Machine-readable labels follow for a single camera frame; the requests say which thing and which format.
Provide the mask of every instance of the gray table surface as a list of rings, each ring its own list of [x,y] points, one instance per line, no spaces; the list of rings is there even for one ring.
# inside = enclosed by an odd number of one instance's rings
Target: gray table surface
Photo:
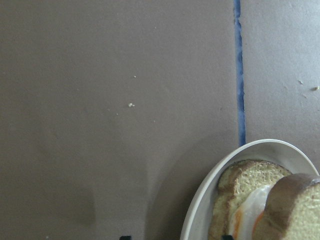
[[[179,239],[238,147],[233,1],[0,5],[0,235]],[[320,4],[241,7],[246,140],[288,141],[319,169]]]

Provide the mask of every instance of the white bowl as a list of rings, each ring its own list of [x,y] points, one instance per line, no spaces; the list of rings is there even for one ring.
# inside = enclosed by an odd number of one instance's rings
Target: white bowl
[[[207,240],[213,202],[221,173],[232,163],[247,159],[266,160],[293,174],[319,175],[309,158],[295,146],[281,140],[262,139],[247,143],[222,159],[205,177],[186,214],[180,240]]]

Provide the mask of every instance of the fried egg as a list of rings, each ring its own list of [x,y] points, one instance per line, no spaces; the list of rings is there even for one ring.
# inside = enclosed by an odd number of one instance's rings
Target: fried egg
[[[251,240],[256,223],[261,219],[272,185],[265,185],[252,191],[247,199],[232,214],[229,235],[234,240]]]

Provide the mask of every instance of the bread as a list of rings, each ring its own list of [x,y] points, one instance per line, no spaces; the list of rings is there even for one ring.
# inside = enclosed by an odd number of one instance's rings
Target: bread
[[[220,240],[228,234],[233,212],[257,188],[274,185],[291,173],[276,164],[263,160],[244,160],[229,166],[218,182],[218,197],[214,202],[208,239]]]
[[[271,189],[252,240],[318,240],[320,177],[293,174]]]

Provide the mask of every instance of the blue line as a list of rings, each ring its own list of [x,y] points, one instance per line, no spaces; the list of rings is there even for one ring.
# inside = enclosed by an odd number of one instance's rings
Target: blue line
[[[234,35],[235,35],[235,66],[236,66],[236,96],[238,110],[238,137],[239,146],[246,144],[246,115],[245,115],[245,91],[244,91],[244,66],[242,60],[242,37],[240,0],[233,0],[234,3]]]

